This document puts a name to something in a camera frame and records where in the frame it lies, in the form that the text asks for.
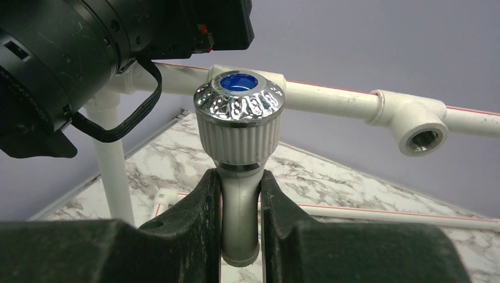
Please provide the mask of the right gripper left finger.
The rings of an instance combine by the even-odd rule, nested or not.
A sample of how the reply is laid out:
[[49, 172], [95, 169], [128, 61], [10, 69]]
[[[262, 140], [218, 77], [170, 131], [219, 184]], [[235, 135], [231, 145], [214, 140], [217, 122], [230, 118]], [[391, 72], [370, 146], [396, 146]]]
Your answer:
[[221, 184], [209, 169], [135, 228], [118, 219], [1, 223], [2, 282], [219, 282]]

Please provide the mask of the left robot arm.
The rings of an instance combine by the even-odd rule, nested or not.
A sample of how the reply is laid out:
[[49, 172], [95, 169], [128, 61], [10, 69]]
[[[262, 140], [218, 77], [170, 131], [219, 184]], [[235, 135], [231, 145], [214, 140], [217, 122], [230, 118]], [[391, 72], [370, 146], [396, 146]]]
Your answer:
[[[63, 131], [73, 125], [105, 143], [136, 127], [160, 98], [155, 60], [245, 50], [251, 1], [2, 1], [1, 150], [26, 159], [72, 158]], [[106, 130], [79, 109], [113, 77], [139, 63], [153, 93]]]

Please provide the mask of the white faucet chrome knob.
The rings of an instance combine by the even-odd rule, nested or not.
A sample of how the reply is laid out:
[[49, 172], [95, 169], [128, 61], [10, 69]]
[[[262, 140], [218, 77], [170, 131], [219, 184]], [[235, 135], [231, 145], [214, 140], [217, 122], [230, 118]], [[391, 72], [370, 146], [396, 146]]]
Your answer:
[[193, 96], [200, 142], [221, 180], [221, 249], [235, 267], [259, 254], [259, 184], [278, 146], [285, 93], [275, 82], [247, 70], [220, 73]]

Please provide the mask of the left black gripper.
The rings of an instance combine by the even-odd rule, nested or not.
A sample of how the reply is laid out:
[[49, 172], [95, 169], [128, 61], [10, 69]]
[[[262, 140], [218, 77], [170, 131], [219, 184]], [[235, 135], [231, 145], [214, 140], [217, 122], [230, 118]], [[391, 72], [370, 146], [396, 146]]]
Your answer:
[[254, 39], [251, 1], [117, 1], [130, 51], [150, 60], [246, 50]]

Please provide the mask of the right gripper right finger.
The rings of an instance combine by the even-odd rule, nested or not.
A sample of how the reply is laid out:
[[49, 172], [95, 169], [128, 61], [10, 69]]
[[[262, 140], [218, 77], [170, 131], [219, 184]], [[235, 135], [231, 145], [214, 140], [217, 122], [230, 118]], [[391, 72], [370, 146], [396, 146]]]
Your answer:
[[265, 282], [470, 282], [453, 242], [431, 225], [320, 222], [265, 171], [261, 180]]

